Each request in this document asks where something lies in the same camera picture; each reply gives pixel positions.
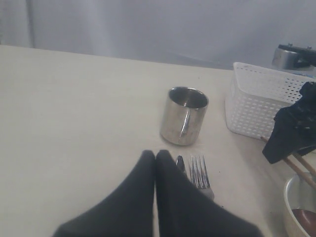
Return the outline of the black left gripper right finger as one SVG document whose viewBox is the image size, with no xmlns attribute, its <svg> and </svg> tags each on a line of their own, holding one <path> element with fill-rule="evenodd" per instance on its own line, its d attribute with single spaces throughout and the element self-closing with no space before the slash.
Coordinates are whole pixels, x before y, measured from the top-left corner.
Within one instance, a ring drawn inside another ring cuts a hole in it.
<svg viewBox="0 0 316 237">
<path fill-rule="evenodd" d="M 187 179 L 171 154 L 156 155 L 156 195 L 162 237 L 261 237 L 257 226 L 226 211 Z"/>
</svg>

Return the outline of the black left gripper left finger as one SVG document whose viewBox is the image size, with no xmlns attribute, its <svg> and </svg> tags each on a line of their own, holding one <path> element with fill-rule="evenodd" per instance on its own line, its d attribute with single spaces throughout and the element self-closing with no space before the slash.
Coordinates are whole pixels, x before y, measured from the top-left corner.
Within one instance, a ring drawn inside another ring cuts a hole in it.
<svg viewBox="0 0 316 237">
<path fill-rule="evenodd" d="M 130 174 L 104 200 L 62 224 L 56 237 L 151 237 L 155 155 L 144 150 Z"/>
</svg>

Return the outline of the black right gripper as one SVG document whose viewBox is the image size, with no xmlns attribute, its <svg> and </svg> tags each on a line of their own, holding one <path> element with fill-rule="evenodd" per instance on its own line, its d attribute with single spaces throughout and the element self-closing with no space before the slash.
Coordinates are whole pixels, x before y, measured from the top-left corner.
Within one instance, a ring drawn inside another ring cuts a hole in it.
<svg viewBox="0 0 316 237">
<path fill-rule="evenodd" d="M 299 93 L 300 99 L 291 106 L 281 108 L 274 118 L 274 129 L 262 150 L 270 164 L 294 152 L 315 149 L 316 83 L 306 82 Z"/>
</svg>

